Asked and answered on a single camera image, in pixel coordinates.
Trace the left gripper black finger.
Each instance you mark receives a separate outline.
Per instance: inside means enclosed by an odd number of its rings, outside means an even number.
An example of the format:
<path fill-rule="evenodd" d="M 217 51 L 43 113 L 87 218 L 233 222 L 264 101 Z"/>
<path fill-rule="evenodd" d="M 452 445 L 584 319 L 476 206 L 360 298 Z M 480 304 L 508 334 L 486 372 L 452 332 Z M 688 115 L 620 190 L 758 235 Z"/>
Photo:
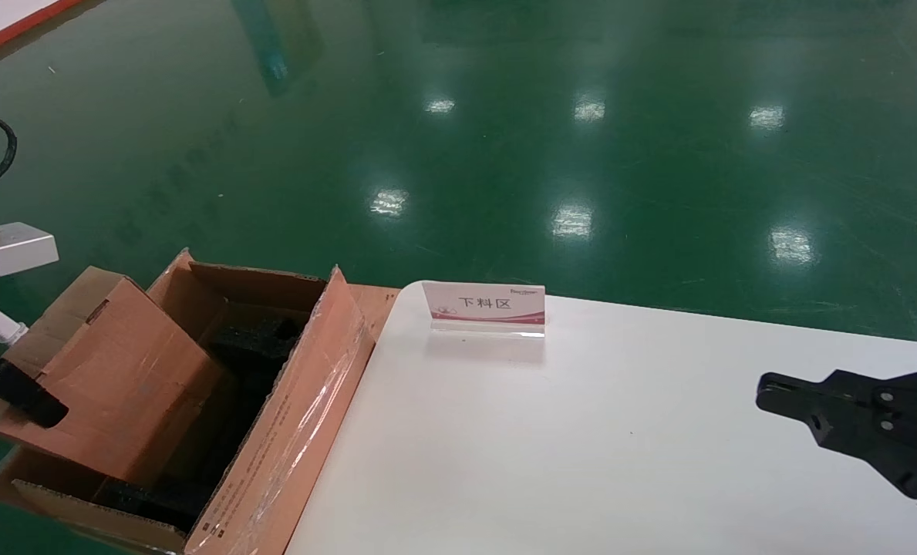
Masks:
<path fill-rule="evenodd" d="M 19 410 L 29 421 L 45 429 L 58 425 L 68 415 L 66 405 L 2 355 L 0 399 Z"/>

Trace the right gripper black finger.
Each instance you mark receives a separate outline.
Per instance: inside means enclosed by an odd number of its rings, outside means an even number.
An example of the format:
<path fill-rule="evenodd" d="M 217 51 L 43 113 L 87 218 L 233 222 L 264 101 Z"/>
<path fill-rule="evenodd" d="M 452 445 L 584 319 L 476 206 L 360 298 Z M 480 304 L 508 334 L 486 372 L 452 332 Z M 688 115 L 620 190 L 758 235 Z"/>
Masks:
<path fill-rule="evenodd" d="M 822 382 L 768 372 L 757 407 L 805 424 L 822 449 L 863 460 L 917 502 L 917 372 L 875 378 L 838 369 Z"/>

